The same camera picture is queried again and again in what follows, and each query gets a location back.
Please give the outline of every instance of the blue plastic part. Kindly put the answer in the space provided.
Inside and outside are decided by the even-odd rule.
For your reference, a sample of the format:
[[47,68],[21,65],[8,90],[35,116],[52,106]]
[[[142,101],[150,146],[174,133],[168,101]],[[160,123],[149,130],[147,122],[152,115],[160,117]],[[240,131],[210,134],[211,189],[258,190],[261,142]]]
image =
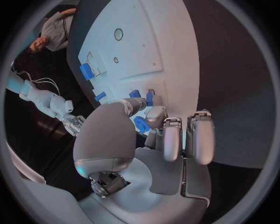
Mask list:
[[134,118],[135,126],[139,129],[139,134],[143,134],[150,130],[149,126],[146,124],[146,119],[140,116]]
[[153,106],[153,94],[152,94],[152,92],[147,93],[147,106]]
[[86,81],[88,81],[88,80],[90,80],[91,78],[94,77],[88,63],[82,64],[80,66],[80,70],[81,70],[82,74],[84,75],[84,78],[86,79]]
[[138,90],[132,91],[132,92],[129,94],[129,96],[130,96],[131,98],[141,98],[140,93],[139,93]]
[[105,92],[102,92],[102,93],[100,93],[98,96],[96,96],[95,97],[95,100],[96,101],[99,101],[99,100],[101,100],[103,97],[105,97],[106,96],[106,93]]

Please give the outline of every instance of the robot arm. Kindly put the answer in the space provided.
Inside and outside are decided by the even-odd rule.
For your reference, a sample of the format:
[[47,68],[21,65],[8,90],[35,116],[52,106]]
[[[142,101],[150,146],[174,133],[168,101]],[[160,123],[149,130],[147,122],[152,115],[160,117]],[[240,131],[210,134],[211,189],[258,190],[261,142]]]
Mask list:
[[73,111],[71,100],[66,101],[53,92],[37,89],[34,83],[23,80],[13,71],[10,71],[7,89],[18,93],[20,98],[33,102],[41,112],[59,119],[71,135],[76,137],[79,133],[85,119],[81,115],[76,117],[70,114]]

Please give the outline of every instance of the wire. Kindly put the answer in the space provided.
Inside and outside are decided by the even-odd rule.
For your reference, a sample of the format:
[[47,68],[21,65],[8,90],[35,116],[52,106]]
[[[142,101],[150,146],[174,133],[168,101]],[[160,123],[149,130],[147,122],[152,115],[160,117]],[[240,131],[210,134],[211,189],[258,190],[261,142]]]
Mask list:
[[[28,75],[28,78],[30,79],[30,81],[33,82],[33,83],[51,83],[52,85],[55,86],[55,88],[57,89],[58,95],[60,96],[59,88],[58,88],[57,84],[55,83],[55,81],[52,80],[51,78],[40,78],[40,79],[37,79],[37,80],[32,80],[31,75],[28,72],[26,72],[26,71],[21,71],[21,72],[15,71],[15,73],[18,74],[18,75],[26,73]],[[41,82],[39,82],[40,80],[44,80],[44,79],[51,80],[52,82],[50,82],[50,81],[41,81]]]

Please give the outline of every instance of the gray pad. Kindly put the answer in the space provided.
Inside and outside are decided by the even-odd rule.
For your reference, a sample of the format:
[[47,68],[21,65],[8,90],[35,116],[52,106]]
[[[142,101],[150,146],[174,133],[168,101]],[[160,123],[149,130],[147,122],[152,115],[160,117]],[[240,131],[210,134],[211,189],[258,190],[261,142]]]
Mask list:
[[175,195],[181,186],[182,157],[174,162],[163,159],[162,152],[152,149],[137,148],[135,157],[143,162],[151,172],[152,193]]

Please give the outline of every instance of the black background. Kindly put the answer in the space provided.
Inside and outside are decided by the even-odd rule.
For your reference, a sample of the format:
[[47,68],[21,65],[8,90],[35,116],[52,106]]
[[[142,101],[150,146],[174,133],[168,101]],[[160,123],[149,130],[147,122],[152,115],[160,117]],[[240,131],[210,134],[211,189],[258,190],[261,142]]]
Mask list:
[[[12,28],[14,28],[14,23],[17,21],[17,19],[20,17],[21,13],[23,12],[23,10],[28,6],[28,2],[34,2],[34,1],[17,1],[17,2],[12,2],[12,1],[5,1],[5,3],[1,3],[1,8],[2,8],[2,14],[1,14],[1,21],[2,21],[2,31],[1,31],[1,40],[4,40],[6,38],[6,35],[10,32],[10,30]],[[258,15],[259,18],[265,23],[266,25],[266,29],[271,32],[271,34],[273,35],[273,41],[275,43],[275,46],[279,49],[280,46],[280,36],[279,36],[279,3],[278,1],[272,1],[272,0],[259,0],[259,1],[253,1],[253,0],[247,0],[245,1],[245,3],[250,5],[250,8],[252,10],[254,10]],[[57,84],[59,85],[59,83],[64,83],[65,79],[64,77],[67,77],[69,79],[69,81],[65,84],[65,86],[62,88],[62,92],[63,92],[63,96],[66,99],[71,99],[73,100],[74,103],[74,107],[76,108],[74,113],[75,115],[78,114],[83,114],[85,117],[93,110],[93,108],[91,107],[91,105],[89,104],[89,102],[87,101],[87,99],[85,98],[83,92],[81,91],[81,89],[79,88],[79,86],[75,83],[75,78],[72,76],[71,71],[69,70],[69,68],[67,67],[67,65],[65,64],[64,59],[66,58],[66,51],[60,51],[57,52],[57,54],[52,54],[50,52],[45,52],[43,58],[40,59],[40,57],[35,57],[32,58],[30,60],[35,60],[36,62],[40,62],[42,61],[42,59],[49,59],[49,64],[45,64],[43,66],[40,67],[40,69],[37,69],[38,72],[43,71],[43,73],[47,73],[47,74],[53,74],[54,80],[56,82],[58,82]],[[63,63],[62,68],[53,66],[52,62],[59,62],[59,63]],[[39,73],[36,73],[34,78],[36,77],[41,77]],[[42,84],[40,86],[42,89],[46,89],[48,88],[50,91],[55,92],[55,89],[52,89],[52,87],[50,87],[49,85],[45,85]],[[75,89],[75,92],[73,93],[72,91],[67,91],[68,89]],[[16,99],[16,95],[12,94],[12,93],[8,93],[7,94],[7,98],[10,97],[10,100]],[[27,107],[26,103],[27,102],[23,102],[23,101],[19,101],[17,100],[17,103],[19,104],[23,104],[23,105],[17,105],[18,107]],[[39,113],[34,114],[34,111],[36,110],[29,110],[29,111],[21,111],[21,113],[23,113],[26,119],[30,119],[30,121],[25,121],[25,122],[35,122],[37,121],[38,118],[42,119],[42,122],[44,123],[50,123],[49,118],[40,115]],[[15,121],[19,120],[20,118],[17,118],[16,116],[13,116]],[[63,132],[63,129],[59,127],[60,124],[58,123],[53,123],[53,121],[51,121],[51,125],[50,126],[55,126],[55,128],[53,128],[53,130],[57,131],[61,131]],[[49,139],[52,138],[56,138],[56,143],[60,142],[61,145],[48,145],[48,148],[61,148],[63,149],[63,154],[69,154],[71,149],[72,149],[72,138],[69,137],[68,135],[65,134],[54,134],[52,131],[49,131],[44,129],[44,127],[41,127],[41,132],[45,133],[47,136],[43,136],[41,138],[39,138],[39,134],[40,133],[25,133],[25,135],[22,136],[23,139],[25,139],[25,141],[23,141],[22,143],[18,143],[16,141],[14,141],[13,148],[19,148],[22,147],[24,145],[26,145],[25,147],[30,147],[30,148],[35,148],[36,150],[40,150],[40,146],[45,144],[46,142],[44,142],[42,139],[48,137]],[[51,156],[53,156],[52,159],[55,159],[56,163],[60,163],[61,161],[64,161],[65,159],[68,158],[68,156],[63,156],[61,153],[53,153]],[[34,159],[38,159],[38,160],[42,160],[43,158],[40,158],[38,156],[34,156]],[[65,189],[66,186],[77,186],[77,188],[79,189],[84,189],[84,191],[82,190],[82,193],[78,194],[78,195],[74,195],[76,192],[76,189],[73,188],[69,188],[66,189],[68,191],[70,191],[76,198],[77,200],[80,198],[83,198],[85,195],[88,194],[88,192],[90,191],[90,189],[87,187],[88,183],[87,181],[85,181],[83,178],[80,178],[78,175],[76,177],[68,177],[68,178],[64,178],[62,183],[57,183],[54,180],[57,180],[57,176],[59,175],[57,173],[59,173],[59,171],[57,170],[57,168],[59,167],[58,165],[55,165],[54,163],[50,163],[49,159],[44,158],[45,159],[45,165],[40,166],[40,167],[33,167],[35,170],[37,170],[39,173],[43,174],[43,175],[47,175],[49,177],[49,179],[47,179],[47,181],[50,183],[50,185],[56,186],[56,187],[60,187]],[[218,181],[219,184],[221,185],[221,188],[223,186],[223,184],[225,184],[225,182],[230,182],[233,189],[236,189],[236,191],[233,191],[233,195],[229,196],[227,200],[223,200],[223,201],[217,201],[217,204],[215,205],[215,207],[221,207],[224,208],[225,206],[228,206],[229,208],[231,207],[231,205],[235,204],[240,197],[242,197],[246,191],[250,188],[251,184],[253,183],[253,180],[246,180],[247,176],[251,176],[253,177],[252,179],[254,179],[254,177],[256,177],[259,173],[259,170],[248,170],[248,169],[242,169],[242,168],[238,168],[239,169],[239,173],[243,174],[244,176],[244,181],[243,183],[238,182],[238,180],[235,180],[234,176],[231,176],[232,172],[232,167],[230,166],[223,166],[223,165],[219,165],[219,164],[213,164],[212,166],[209,167],[210,170],[212,169],[212,173],[216,173],[217,176],[212,176],[212,179],[221,179],[221,176],[223,177],[227,177],[227,179],[224,179],[223,181]],[[74,167],[72,165],[69,165],[69,167],[64,167],[63,169],[68,169],[69,173],[72,174],[74,173]],[[240,189],[240,185],[243,185],[243,191],[240,192],[238,189]],[[256,221],[259,220],[266,220],[267,222],[272,222],[274,220],[277,220],[278,218],[278,206],[277,206],[277,202],[280,200],[279,194],[278,194],[278,189],[280,187],[280,181],[278,180],[274,186],[274,188],[272,189],[272,191],[270,192],[269,196],[267,197],[267,199],[264,201],[264,203],[261,205],[261,207],[256,211],[256,213],[246,222],[246,223],[255,223]],[[31,223],[32,221],[27,218],[27,216],[22,212],[22,210],[20,209],[20,207],[17,205],[17,203],[15,202],[15,200],[13,199],[13,197],[10,195],[8,189],[6,188],[5,184],[3,181],[0,182],[0,215],[1,215],[1,219],[2,221],[0,221],[1,223]],[[229,195],[228,192],[213,192],[213,196],[217,195],[217,198],[222,197],[223,195]],[[221,216],[222,213],[217,214],[214,212],[211,212],[211,210],[208,211],[208,214],[206,214],[208,216],[208,220],[212,220],[214,221],[218,216]]]

